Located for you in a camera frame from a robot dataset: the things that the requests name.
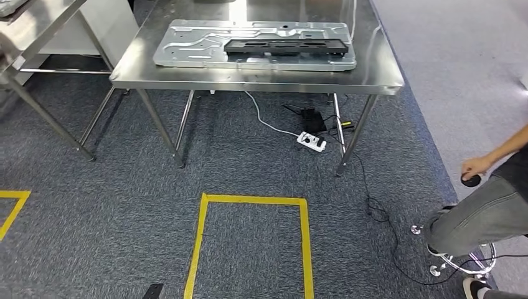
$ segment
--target power strip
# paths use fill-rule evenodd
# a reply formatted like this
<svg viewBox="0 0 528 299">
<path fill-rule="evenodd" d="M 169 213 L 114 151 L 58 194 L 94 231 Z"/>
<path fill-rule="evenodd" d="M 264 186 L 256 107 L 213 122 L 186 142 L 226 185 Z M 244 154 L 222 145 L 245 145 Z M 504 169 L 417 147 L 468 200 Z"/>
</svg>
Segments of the power strip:
<svg viewBox="0 0 528 299">
<path fill-rule="evenodd" d="M 326 141 L 324 139 L 315 137 L 307 132 L 302 132 L 297 137 L 297 142 L 318 152 L 322 152 L 326 148 Z"/>
</svg>

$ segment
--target yellow floor tape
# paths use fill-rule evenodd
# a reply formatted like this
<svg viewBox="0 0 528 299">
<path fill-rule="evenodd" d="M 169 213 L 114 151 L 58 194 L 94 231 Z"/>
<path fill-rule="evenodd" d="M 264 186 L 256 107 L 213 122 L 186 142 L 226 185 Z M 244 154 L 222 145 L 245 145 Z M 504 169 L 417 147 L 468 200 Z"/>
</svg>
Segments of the yellow floor tape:
<svg viewBox="0 0 528 299">
<path fill-rule="evenodd" d="M 0 228 L 0 241 L 4 239 L 4 236 L 7 233 L 7 230 L 10 228 L 13 221 L 15 221 L 16 216 L 18 215 L 18 212 L 22 209 L 24 204 L 26 203 L 26 199 L 29 197 L 29 194 L 31 194 L 31 191 L 5 191 L 0 190 L 0 199 L 17 199 L 17 203 L 15 204 L 15 207 L 7 217 L 4 224 L 2 224 L 2 227 Z"/>
<path fill-rule="evenodd" d="M 194 282 L 198 271 L 198 259 L 200 258 L 200 247 L 202 245 L 202 235 L 205 227 L 205 215 L 210 202 L 227 202 L 231 204 L 280 204 L 287 206 L 299 206 L 301 211 L 301 247 L 303 252 L 303 277 L 304 277 L 304 299 L 313 299 L 313 274 L 312 255 L 310 249 L 310 230 L 308 223 L 308 205 L 304 198 L 288 197 L 256 197 L 256 196 L 231 196 L 231 195 L 210 195 L 202 193 L 200 202 L 200 213 L 198 217 L 198 229 L 196 231 L 196 241 L 192 252 L 191 267 L 185 285 L 184 298 L 192 299 L 194 292 Z"/>
</svg>

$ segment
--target black shirt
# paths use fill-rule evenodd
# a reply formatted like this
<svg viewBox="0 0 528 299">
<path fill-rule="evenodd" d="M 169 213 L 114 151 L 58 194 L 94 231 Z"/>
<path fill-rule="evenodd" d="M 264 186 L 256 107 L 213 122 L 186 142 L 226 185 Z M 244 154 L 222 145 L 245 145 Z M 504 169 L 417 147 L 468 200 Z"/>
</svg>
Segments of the black shirt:
<svg viewBox="0 0 528 299">
<path fill-rule="evenodd" d="M 522 198 L 528 201 L 528 145 L 500 165 L 493 174 L 512 184 Z"/>
</svg>

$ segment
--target stainless steel table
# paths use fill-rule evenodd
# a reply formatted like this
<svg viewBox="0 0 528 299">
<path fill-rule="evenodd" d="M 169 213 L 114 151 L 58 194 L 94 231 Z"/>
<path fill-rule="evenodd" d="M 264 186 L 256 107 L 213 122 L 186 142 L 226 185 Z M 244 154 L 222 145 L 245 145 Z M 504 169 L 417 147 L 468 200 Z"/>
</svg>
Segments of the stainless steel table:
<svg viewBox="0 0 528 299">
<path fill-rule="evenodd" d="M 48 43 L 55 33 L 79 10 L 86 0 L 31 0 L 20 7 L 12 16 L 0 19 L 0 78 L 8 87 L 13 89 L 25 102 L 74 148 L 79 150 L 89 160 L 95 159 L 84 144 L 98 121 L 103 109 L 106 107 L 115 87 L 107 93 L 97 111 L 88 124 L 83 136 L 77 141 L 27 90 L 17 82 L 15 76 L 19 72 L 45 72 L 67 74 L 111 74 L 113 70 L 108 57 L 90 29 L 90 26 L 80 14 L 84 29 L 91 38 L 94 46 L 99 51 L 101 58 L 110 69 L 109 71 L 82 71 L 82 70 L 42 70 L 22 69 L 24 62 L 33 58 L 41 48 Z"/>
<path fill-rule="evenodd" d="M 194 90 L 240 90 L 261 92 L 328 93 L 339 105 L 336 93 L 369 95 L 352 140 L 345 143 L 338 131 L 342 160 L 336 174 L 342 175 L 352 150 L 378 95 L 395 95 L 403 86 L 402 73 L 385 32 L 369 0 L 357 0 L 354 50 L 357 67 L 349 72 L 291 72 L 237 69 L 187 69 L 158 67 L 153 55 L 169 23 L 174 19 L 230 21 L 345 22 L 352 29 L 353 0 L 158 0 L 138 35 L 114 69 L 115 87 L 137 89 L 165 144 L 180 167 L 178 153 Z M 190 90 L 184 116 L 173 143 L 145 89 Z"/>
</svg>

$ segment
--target stool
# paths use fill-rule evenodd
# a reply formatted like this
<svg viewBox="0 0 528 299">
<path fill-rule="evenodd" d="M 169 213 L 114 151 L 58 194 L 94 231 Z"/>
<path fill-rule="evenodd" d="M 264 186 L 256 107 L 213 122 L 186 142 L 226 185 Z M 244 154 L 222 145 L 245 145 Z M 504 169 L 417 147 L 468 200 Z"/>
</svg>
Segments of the stool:
<svg viewBox="0 0 528 299">
<path fill-rule="evenodd" d="M 423 225 L 411 226 L 411 232 L 415 235 L 421 234 L 422 229 L 423 229 Z M 469 257 L 480 268 L 480 270 L 471 270 L 468 268 L 462 268 L 453 262 L 452 255 L 445 254 L 440 257 L 444 262 L 440 266 L 431 265 L 429 267 L 429 272 L 431 273 L 431 275 L 439 277 L 441 275 L 440 271 L 444 270 L 446 268 L 446 265 L 449 265 L 453 267 L 455 270 L 458 270 L 468 275 L 473 275 L 478 280 L 486 279 L 489 277 L 490 271 L 493 269 L 493 267 L 495 267 L 495 263 L 497 262 L 497 253 L 495 251 L 495 245 L 493 243 L 481 245 L 481 248 L 482 249 L 489 248 L 491 257 L 490 257 L 490 260 L 487 261 L 487 263 L 480 261 L 474 252 L 469 253 Z"/>
</svg>

